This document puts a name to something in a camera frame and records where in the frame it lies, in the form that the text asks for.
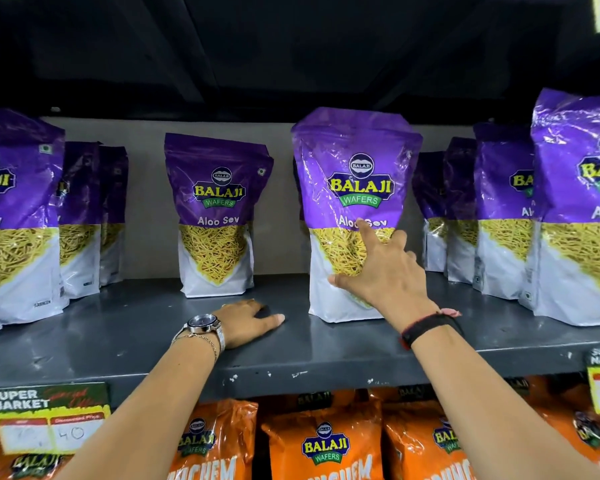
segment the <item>black ceiling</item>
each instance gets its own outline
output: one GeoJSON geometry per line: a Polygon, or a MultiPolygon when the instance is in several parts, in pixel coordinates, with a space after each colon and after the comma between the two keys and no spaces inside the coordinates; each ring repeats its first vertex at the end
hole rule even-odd
{"type": "Polygon", "coordinates": [[[590,0],[0,0],[0,106],[31,115],[526,121],[600,94],[590,0]]]}

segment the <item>yellow sev noodles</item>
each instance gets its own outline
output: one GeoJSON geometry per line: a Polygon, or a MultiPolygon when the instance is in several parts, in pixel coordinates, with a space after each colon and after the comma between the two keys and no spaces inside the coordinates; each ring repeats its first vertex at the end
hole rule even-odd
{"type": "Polygon", "coordinates": [[[113,243],[118,240],[118,236],[125,228],[124,224],[110,224],[103,223],[102,229],[100,231],[100,252],[104,252],[110,247],[112,247],[113,243]]]}
{"type": "Polygon", "coordinates": [[[473,247],[478,245],[478,221],[449,221],[448,225],[463,241],[473,247]]]}
{"type": "Polygon", "coordinates": [[[216,285],[222,284],[247,250],[245,226],[198,227],[180,224],[182,245],[200,274],[216,285]]]}
{"type": "Polygon", "coordinates": [[[478,221],[480,229],[499,245],[524,261],[531,245],[534,223],[531,219],[488,219],[478,221]]]}
{"type": "Polygon", "coordinates": [[[97,225],[64,224],[60,226],[60,266],[69,264],[90,243],[97,225]]]}
{"type": "MultiPolygon", "coordinates": [[[[374,229],[376,236],[382,242],[388,242],[394,230],[391,227],[374,229]]],[[[311,233],[320,241],[320,246],[331,263],[334,273],[355,276],[362,271],[362,266],[367,259],[367,249],[359,232],[330,227],[311,229],[311,233]]]]}
{"type": "Polygon", "coordinates": [[[542,223],[542,238],[574,262],[600,287],[600,222],[542,223]]]}
{"type": "Polygon", "coordinates": [[[0,229],[0,286],[42,256],[56,234],[55,227],[0,229]]]}
{"type": "Polygon", "coordinates": [[[427,219],[429,223],[429,232],[447,240],[447,220],[444,217],[430,217],[427,219]]]}

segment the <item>forearm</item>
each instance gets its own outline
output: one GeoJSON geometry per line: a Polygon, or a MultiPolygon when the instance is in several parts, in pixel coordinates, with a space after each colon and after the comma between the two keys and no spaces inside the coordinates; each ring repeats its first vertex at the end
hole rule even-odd
{"type": "Polygon", "coordinates": [[[206,341],[176,341],[57,480],[166,480],[213,365],[214,352],[206,341]]]}
{"type": "Polygon", "coordinates": [[[600,479],[453,328],[426,332],[413,351],[480,480],[600,479]]]}

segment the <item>thin chain bracelet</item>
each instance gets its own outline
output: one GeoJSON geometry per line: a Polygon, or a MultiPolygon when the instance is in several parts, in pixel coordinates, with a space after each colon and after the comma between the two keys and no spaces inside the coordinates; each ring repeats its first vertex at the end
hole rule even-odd
{"type": "Polygon", "coordinates": [[[214,363],[216,363],[218,361],[218,350],[216,349],[215,343],[213,343],[213,341],[211,341],[211,339],[209,339],[208,337],[205,337],[204,335],[196,335],[195,333],[190,333],[189,335],[183,335],[181,337],[177,337],[171,343],[171,345],[173,345],[174,343],[176,343],[176,341],[179,340],[179,339],[190,339],[190,338],[202,339],[202,340],[206,341],[209,345],[211,345],[211,348],[213,348],[213,350],[214,350],[214,357],[215,357],[214,363]]]}

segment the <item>hand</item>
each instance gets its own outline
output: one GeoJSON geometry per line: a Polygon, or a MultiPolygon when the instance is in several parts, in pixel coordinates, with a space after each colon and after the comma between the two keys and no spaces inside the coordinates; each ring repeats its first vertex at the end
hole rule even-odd
{"type": "Polygon", "coordinates": [[[373,305],[399,332],[440,311],[427,297],[424,269],[412,251],[404,252],[407,234],[397,230],[383,244],[362,219],[356,221],[367,248],[367,260],[357,276],[336,274],[329,282],[373,305]]]}
{"type": "Polygon", "coordinates": [[[225,305],[214,312],[222,322],[226,348],[234,349],[257,339],[269,330],[273,330],[285,321],[281,314],[266,318],[256,318],[262,305],[254,299],[243,299],[231,305],[225,305]]]}

